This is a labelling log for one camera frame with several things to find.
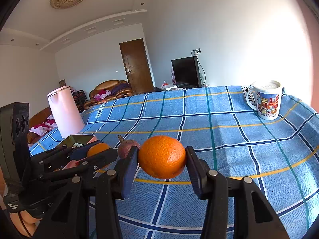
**recessed ceiling light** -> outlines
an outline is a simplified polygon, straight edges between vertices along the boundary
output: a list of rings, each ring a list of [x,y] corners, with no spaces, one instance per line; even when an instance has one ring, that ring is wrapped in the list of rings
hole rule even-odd
[[[124,23],[124,19],[125,18],[122,18],[122,19],[118,19],[118,20],[114,20],[114,25],[119,25],[119,24],[123,24]]]
[[[71,42],[71,40],[70,40],[69,38],[66,38],[65,40],[62,40],[62,41],[61,41],[61,43],[63,43],[63,44],[67,44],[67,43],[69,43],[69,42]]]
[[[88,34],[92,33],[92,32],[95,32],[96,31],[96,28],[95,27],[92,27],[92,28],[88,28],[85,30]]]

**ceramic mug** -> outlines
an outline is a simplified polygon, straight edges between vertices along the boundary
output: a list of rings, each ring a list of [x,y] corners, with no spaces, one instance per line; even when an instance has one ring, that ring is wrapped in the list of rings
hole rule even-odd
[[[277,81],[262,82],[256,81],[252,84],[253,88],[246,94],[246,102],[249,107],[258,112],[258,116],[264,120],[274,120],[278,117],[282,86]],[[254,96],[256,106],[249,101],[249,94]]]

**black monitor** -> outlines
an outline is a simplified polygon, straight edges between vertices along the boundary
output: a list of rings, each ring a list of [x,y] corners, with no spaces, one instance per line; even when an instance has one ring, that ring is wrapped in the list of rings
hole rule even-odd
[[[172,60],[176,85],[183,88],[201,87],[197,57]]]

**yellow stripe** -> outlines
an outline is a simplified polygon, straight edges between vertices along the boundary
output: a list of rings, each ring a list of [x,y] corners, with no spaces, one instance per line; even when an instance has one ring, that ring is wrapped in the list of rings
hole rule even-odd
[[[297,106],[298,103],[295,103],[285,114],[285,116],[279,120],[276,120],[274,122],[267,122],[265,123],[266,125],[271,125],[271,124],[275,124],[278,123],[280,121],[282,121],[283,119],[285,119],[289,113]],[[262,123],[257,123],[257,124],[246,124],[246,125],[232,125],[232,126],[222,126],[222,125],[217,125],[212,127],[212,129],[215,128],[236,128],[236,127],[253,127],[253,126],[261,126]],[[183,129],[182,131],[198,131],[198,130],[207,130],[210,129],[210,127],[201,127],[201,128],[189,128],[189,129]],[[173,130],[155,130],[154,133],[163,133],[163,132],[179,132],[179,129],[173,129]],[[98,131],[95,132],[94,134],[107,134],[109,133],[109,131]],[[111,132],[110,134],[148,134],[151,133],[151,131],[131,131],[131,132],[127,132],[127,131],[115,131],[115,132]]]
[[[304,163],[305,161],[307,161],[308,159],[310,159],[315,153],[316,151],[319,149],[319,145],[316,147],[316,149],[311,153],[309,154],[309,156],[307,156],[306,158],[300,160],[299,162],[293,164],[291,167],[292,168],[295,168],[299,165],[301,165],[302,163]],[[285,172],[285,171],[288,171],[290,168],[289,167],[285,167],[285,168],[282,168],[282,169],[278,169],[278,170],[274,170],[274,171],[270,171],[270,172],[264,172],[264,173],[261,173],[260,175],[250,175],[249,177],[251,178],[260,178],[260,177],[265,177],[265,176],[269,176],[269,175],[272,175],[272,174],[277,174],[277,173],[280,173],[280,172]],[[243,177],[230,177],[232,179],[236,179],[236,180],[241,180]],[[137,182],[145,182],[145,183],[154,183],[154,184],[172,184],[172,185],[190,185],[191,182],[166,182],[166,181],[152,181],[152,180],[144,180],[144,179],[135,179],[135,181]]]
[[[297,167],[298,165],[301,165],[302,163],[304,163],[305,161],[307,161],[309,158],[311,158],[315,153],[316,151],[319,149],[319,146],[317,146],[315,148],[315,150],[309,155],[307,156],[306,158],[300,160],[299,162],[291,165],[292,168],[294,167]],[[290,168],[289,167],[285,167],[285,168],[282,168],[282,169],[279,169],[279,170],[275,170],[275,171],[270,171],[270,172],[264,172],[264,173],[261,173],[260,175],[251,175],[250,177],[251,178],[260,178],[260,177],[265,177],[265,176],[269,176],[269,175],[272,175],[272,174],[277,174],[277,173],[280,173],[280,172],[285,172],[285,171],[288,171]],[[230,177],[230,178],[233,178],[233,179],[237,179],[237,180],[241,180],[242,177]]]
[[[209,93],[208,95],[239,94],[239,93],[242,93],[242,92],[219,92],[219,93]],[[166,98],[165,101],[184,99],[184,98],[196,97],[196,96],[206,96],[206,94],[193,94],[193,95],[187,95],[187,96],[181,96],[181,97],[175,97],[175,98]],[[148,100],[148,101],[144,101],[144,102],[132,102],[132,103],[129,103],[128,105],[143,104],[143,103],[146,103],[146,102],[161,102],[161,101],[163,101],[163,99]],[[119,105],[114,105],[114,106],[106,106],[106,107],[104,107],[104,109],[121,107],[121,106],[126,106],[126,104],[119,104]],[[97,111],[97,110],[98,109],[95,109],[93,111],[87,112],[84,115],[92,113],[92,112]]]
[[[44,149],[44,147],[37,141],[37,143],[40,145],[40,147],[44,150],[44,151],[46,151],[45,149]]]

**wooden door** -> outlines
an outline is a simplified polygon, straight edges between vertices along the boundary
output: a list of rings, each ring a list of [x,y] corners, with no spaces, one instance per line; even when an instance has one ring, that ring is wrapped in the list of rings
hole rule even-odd
[[[120,43],[127,79],[134,94],[153,90],[143,39]]]

